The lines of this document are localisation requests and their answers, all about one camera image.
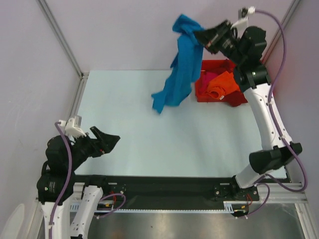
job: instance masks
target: blue towel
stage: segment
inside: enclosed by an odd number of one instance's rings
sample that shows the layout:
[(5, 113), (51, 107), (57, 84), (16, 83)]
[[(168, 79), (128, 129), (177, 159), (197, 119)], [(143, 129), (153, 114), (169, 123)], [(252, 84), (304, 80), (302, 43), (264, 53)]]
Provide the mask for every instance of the blue towel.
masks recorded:
[(173, 25), (173, 31), (181, 33), (177, 40), (178, 53), (171, 64), (171, 75), (166, 79), (164, 89), (152, 94), (153, 109), (159, 114), (164, 105), (179, 106), (191, 93), (191, 83), (200, 77), (203, 47), (193, 32), (203, 28), (185, 15), (180, 15)]

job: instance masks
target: metal floor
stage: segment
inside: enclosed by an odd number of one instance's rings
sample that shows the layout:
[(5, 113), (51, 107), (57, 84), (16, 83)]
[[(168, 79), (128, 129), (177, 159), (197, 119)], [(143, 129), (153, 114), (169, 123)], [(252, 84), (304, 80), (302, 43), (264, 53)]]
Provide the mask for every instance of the metal floor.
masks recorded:
[[(267, 204), (246, 219), (230, 214), (115, 213), (94, 219), (89, 239), (304, 239), (294, 204)], [(38, 239), (44, 239), (41, 227)]]

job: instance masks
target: pink cloth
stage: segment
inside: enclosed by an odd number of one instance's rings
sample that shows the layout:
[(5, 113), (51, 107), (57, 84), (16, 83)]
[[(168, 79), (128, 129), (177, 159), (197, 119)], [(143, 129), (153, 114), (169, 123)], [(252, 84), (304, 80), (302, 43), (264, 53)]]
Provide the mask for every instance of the pink cloth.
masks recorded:
[(217, 76), (218, 74), (215, 72), (205, 72), (201, 79), (201, 87), (199, 88), (199, 92), (201, 94), (205, 93), (209, 82)]

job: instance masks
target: white wall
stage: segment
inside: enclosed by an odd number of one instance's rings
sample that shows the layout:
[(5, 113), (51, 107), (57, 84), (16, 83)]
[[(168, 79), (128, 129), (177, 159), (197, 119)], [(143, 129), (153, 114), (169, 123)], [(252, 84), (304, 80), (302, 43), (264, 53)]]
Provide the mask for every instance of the white wall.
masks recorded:
[(1, 234), (18, 204), (30, 216), (46, 143), (67, 117), (78, 79), (35, 0), (3, 3), (0, 30)]
[[(304, 151), (300, 155), (309, 176), (306, 191), (312, 211), (319, 222), (319, 1), (304, 0), (286, 29), (287, 61), (275, 90), (276, 103), (295, 142), (301, 142)], [(277, 73), (282, 58), (280, 39), (267, 62), (272, 78)], [(292, 163), (290, 172), (297, 181), (301, 172)]]
[[(47, 0), (83, 71), (162, 70), (176, 54), (172, 25), (184, 13), (204, 27), (225, 19), (235, 22), (238, 9), (256, 6), (282, 19), (293, 0)], [(267, 30), (271, 42), (277, 27), (265, 16), (251, 24)], [(205, 51), (204, 58), (211, 56)]]

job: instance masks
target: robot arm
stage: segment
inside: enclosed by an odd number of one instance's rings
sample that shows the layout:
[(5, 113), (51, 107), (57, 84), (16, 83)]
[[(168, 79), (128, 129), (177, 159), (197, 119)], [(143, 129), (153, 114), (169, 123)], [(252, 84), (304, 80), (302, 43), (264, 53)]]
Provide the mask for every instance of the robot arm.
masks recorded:
[[(253, 14), (254, 8), (240, 10), (240, 25), (247, 22), (247, 15)], [(228, 20), (214, 28), (197, 31), (195, 37), (210, 53), (219, 51), (236, 64), (234, 79), (241, 92), (247, 99), (262, 141), (262, 150), (249, 155), (249, 165), (239, 174), (235, 175), (235, 184), (238, 188), (248, 188), (265, 173), (287, 165), (293, 156), (282, 142), (290, 143), (298, 155), (302, 151), (300, 143), (293, 143), (280, 118), (274, 97), (268, 101), (271, 80), (266, 67), (261, 63), (262, 53), (267, 46), (266, 32), (256, 26), (247, 27), (241, 38), (237, 38), (233, 28), (239, 24), (231, 24)], [(280, 136), (272, 119), (269, 104), (272, 105), (275, 117), (279, 123), (283, 136)]]
[[(101, 132), (95, 126), (90, 130), (96, 136), (91, 139), (80, 128), (81, 118), (75, 116), (68, 121), (60, 120), (60, 126), (65, 127), (65, 134), (72, 136), (73, 144), (68, 137), (67, 142), (72, 152), (72, 169), (70, 181), (61, 200), (58, 202), (54, 215), (53, 206), (65, 184), (68, 173), (68, 154), (62, 137), (56, 136), (49, 140), (45, 152), (47, 161), (42, 167), (41, 177), (37, 183), (38, 198), (44, 214), (46, 239), (86, 239), (94, 211), (103, 194), (110, 192), (110, 186), (105, 176), (92, 175), (85, 185), (83, 199), (76, 217), (70, 226), (70, 206), (72, 203), (74, 171), (87, 160), (88, 157), (100, 157), (110, 153), (120, 137)], [(53, 217), (53, 226), (49, 225)]]

